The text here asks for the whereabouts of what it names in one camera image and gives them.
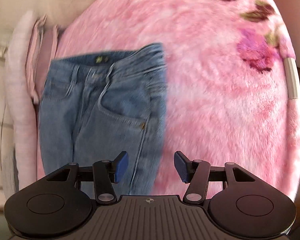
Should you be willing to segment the blue denim jeans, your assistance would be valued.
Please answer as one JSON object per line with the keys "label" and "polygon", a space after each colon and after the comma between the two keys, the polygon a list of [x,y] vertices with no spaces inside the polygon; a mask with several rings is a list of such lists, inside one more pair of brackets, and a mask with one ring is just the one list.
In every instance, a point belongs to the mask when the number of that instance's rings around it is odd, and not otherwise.
{"label": "blue denim jeans", "polygon": [[160,43],[53,60],[39,108],[44,172],[91,166],[125,151],[117,195],[150,194],[166,115],[166,63]]}

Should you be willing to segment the pink floral fleece blanket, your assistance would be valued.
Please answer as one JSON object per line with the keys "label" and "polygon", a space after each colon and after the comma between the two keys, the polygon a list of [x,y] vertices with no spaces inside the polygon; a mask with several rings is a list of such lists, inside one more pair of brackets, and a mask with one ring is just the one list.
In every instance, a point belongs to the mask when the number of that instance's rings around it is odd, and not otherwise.
{"label": "pink floral fleece blanket", "polygon": [[293,57],[273,0],[96,0],[65,30],[56,59],[160,43],[166,63],[164,142],[150,194],[183,195],[173,155],[232,161],[294,199],[300,100],[288,96]]}

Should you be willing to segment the lilac striped quilt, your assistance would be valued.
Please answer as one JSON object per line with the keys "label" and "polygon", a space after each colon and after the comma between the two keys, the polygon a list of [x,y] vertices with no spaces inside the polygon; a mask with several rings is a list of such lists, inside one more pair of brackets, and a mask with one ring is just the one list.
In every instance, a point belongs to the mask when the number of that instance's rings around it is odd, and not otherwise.
{"label": "lilac striped quilt", "polygon": [[26,12],[15,27],[5,63],[6,98],[13,121],[19,189],[44,176],[38,115],[44,84],[55,58],[59,28],[46,16]]}

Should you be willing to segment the white cylindrical bed fitting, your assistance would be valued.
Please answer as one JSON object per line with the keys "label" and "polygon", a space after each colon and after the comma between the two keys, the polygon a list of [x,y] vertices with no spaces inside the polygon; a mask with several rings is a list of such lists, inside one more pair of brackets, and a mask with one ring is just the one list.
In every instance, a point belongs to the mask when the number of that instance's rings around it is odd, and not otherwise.
{"label": "white cylindrical bed fitting", "polygon": [[300,79],[294,58],[284,59],[286,83],[289,99],[300,99]]}

